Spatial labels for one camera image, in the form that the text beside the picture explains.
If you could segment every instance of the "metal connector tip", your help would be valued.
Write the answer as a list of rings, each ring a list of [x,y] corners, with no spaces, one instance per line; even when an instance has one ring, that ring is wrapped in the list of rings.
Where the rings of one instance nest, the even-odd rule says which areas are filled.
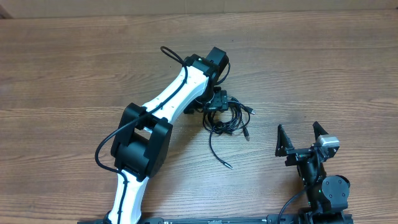
[[[232,166],[229,165],[227,162],[224,162],[224,166],[226,166],[226,167],[228,167],[228,168],[230,168],[230,169],[233,169]]]

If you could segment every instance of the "wood surface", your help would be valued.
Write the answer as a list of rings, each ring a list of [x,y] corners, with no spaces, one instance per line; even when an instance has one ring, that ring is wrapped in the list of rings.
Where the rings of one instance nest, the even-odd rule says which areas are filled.
[[[94,151],[123,109],[157,96],[186,57],[225,50],[222,87],[257,113],[214,138],[181,115],[150,180],[147,217],[256,217],[302,189],[274,156],[277,125],[308,147],[318,121],[341,141],[328,175],[351,181],[356,223],[398,218],[398,11],[268,12],[0,21],[0,223],[76,223],[113,206],[116,175]],[[111,166],[110,144],[101,160]],[[288,212],[305,206],[301,198]]]
[[[0,0],[13,18],[395,9],[398,0]]]

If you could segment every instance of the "black wire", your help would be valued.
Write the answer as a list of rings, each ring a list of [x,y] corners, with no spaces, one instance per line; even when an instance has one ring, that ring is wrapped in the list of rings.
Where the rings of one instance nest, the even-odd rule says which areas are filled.
[[[250,112],[242,103],[240,103],[233,96],[230,96],[230,100],[228,100],[228,108],[231,110],[231,114],[232,114],[232,118],[230,121],[227,121],[227,122],[215,121],[214,117],[215,117],[217,111],[205,112],[205,113],[203,113],[202,125],[207,131],[210,132],[209,146],[210,146],[210,150],[213,153],[213,155],[216,157],[217,160],[219,160],[226,167],[229,167],[230,169],[232,169],[233,167],[230,164],[228,164],[224,160],[220,159],[217,156],[217,154],[214,152],[213,146],[211,145],[211,137],[212,137],[213,133],[216,133],[219,135],[223,134],[223,133],[232,134],[234,131],[246,128],[246,126],[250,122]],[[248,113],[248,120],[245,123],[243,122],[242,109]]]
[[[282,207],[282,209],[279,212],[279,216],[278,216],[278,224],[280,224],[280,218],[282,218],[282,214],[284,213],[285,209],[287,208],[287,206],[292,203],[296,198],[298,198],[299,196],[301,196],[304,192],[306,192],[308,189],[310,189],[311,187],[315,186],[315,184],[318,182],[319,176],[320,176],[320,169],[321,169],[321,162],[319,160],[319,155],[318,155],[318,148],[315,148],[315,156],[317,157],[317,176],[315,177],[315,181],[313,182],[312,185],[306,186],[304,187],[304,189],[302,191],[300,191],[299,193],[297,193],[296,195],[294,195],[289,201],[286,202],[286,204]]]
[[[218,82],[216,83],[216,85],[221,84],[221,83],[226,79],[226,77],[227,77],[228,74],[229,74],[229,70],[230,70],[230,69],[231,69],[231,64],[228,62],[228,71],[226,72],[225,76],[224,76],[220,81],[218,81]]]
[[[151,115],[152,113],[154,113],[155,111],[157,111],[157,110],[163,108],[163,106],[164,106],[169,100],[171,100],[171,99],[182,89],[182,87],[184,86],[184,84],[186,84],[187,79],[188,79],[188,69],[187,69],[187,65],[186,65],[185,62],[182,60],[182,58],[181,58],[180,56],[178,56],[175,52],[173,52],[172,50],[170,50],[169,48],[167,48],[167,47],[165,47],[165,46],[161,46],[161,47],[160,47],[160,50],[161,50],[164,54],[166,54],[167,56],[169,56],[170,58],[172,58],[172,59],[176,60],[178,63],[182,64],[182,66],[183,66],[183,68],[184,68],[184,70],[185,70],[185,78],[184,78],[183,82],[181,83],[181,85],[180,85],[169,97],[166,98],[166,100],[164,100],[163,102],[161,102],[161,104],[159,104],[158,106],[156,106],[153,110],[151,110],[150,112],[148,112],[148,113],[146,113],[146,114],[144,114],[144,115],[142,115],[142,116],[140,116],[140,117],[134,119],[133,121],[128,122],[127,124],[121,126],[121,127],[118,128],[117,130],[113,131],[113,132],[112,132],[110,135],[108,135],[106,138],[104,138],[104,139],[101,141],[101,143],[98,145],[98,147],[97,147],[97,149],[96,149],[96,151],[95,151],[95,162],[97,163],[98,166],[100,166],[101,168],[106,169],[106,170],[108,170],[108,171],[111,171],[111,172],[115,172],[115,173],[117,173],[117,174],[120,174],[120,175],[123,177],[123,179],[124,179],[124,182],[123,182],[124,188],[123,188],[122,197],[121,197],[121,199],[120,199],[119,211],[118,211],[118,224],[120,224],[120,218],[121,218],[123,200],[124,200],[124,197],[126,196],[127,183],[128,183],[127,177],[126,177],[126,175],[122,172],[122,170],[113,169],[113,168],[110,168],[110,167],[108,167],[108,166],[102,164],[102,163],[100,162],[100,159],[99,159],[99,156],[98,156],[98,155],[100,154],[101,148],[102,148],[102,147],[105,145],[105,143],[108,142],[112,137],[114,137],[115,135],[117,135],[117,133],[121,132],[123,129],[129,127],[130,125],[132,125],[132,124],[135,125],[136,123],[138,123],[138,122],[141,121],[142,119],[145,119],[146,117],[150,116],[150,115]]]

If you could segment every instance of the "wooden table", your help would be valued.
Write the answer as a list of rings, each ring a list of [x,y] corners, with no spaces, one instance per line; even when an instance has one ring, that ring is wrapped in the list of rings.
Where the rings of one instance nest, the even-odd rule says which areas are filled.
[[[181,115],[142,211],[164,218],[278,213],[302,188],[274,156],[277,125],[308,147],[339,137],[328,175],[351,181],[356,223],[398,218],[398,11],[269,12],[0,20],[0,223],[76,223],[111,209],[116,175],[94,161],[123,109],[157,96],[186,57],[225,50],[222,87],[253,107],[251,141],[214,138]],[[101,160],[111,166],[110,144]],[[305,206],[305,197],[288,212]]]

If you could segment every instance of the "wall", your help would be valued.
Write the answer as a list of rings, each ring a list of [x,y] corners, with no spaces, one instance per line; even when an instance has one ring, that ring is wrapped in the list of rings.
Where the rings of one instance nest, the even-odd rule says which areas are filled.
[[[38,18],[394,9],[398,0],[0,0],[0,5],[13,18]]]

